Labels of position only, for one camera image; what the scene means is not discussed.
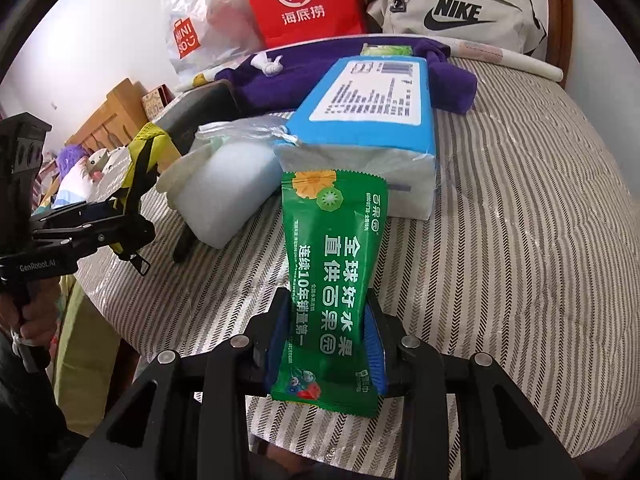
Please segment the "person's left hand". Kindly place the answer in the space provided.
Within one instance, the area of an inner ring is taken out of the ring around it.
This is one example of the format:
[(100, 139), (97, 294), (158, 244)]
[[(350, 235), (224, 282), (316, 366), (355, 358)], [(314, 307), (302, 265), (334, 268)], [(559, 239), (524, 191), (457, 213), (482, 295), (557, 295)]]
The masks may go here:
[(22, 309), (23, 319), (20, 320), (13, 299), (2, 294), (1, 333), (9, 336), (11, 330), (16, 330), (36, 347), (49, 348), (56, 331), (56, 318), (58, 317), (56, 302), (60, 295), (59, 278), (48, 278), (38, 282), (32, 293), (32, 301)]

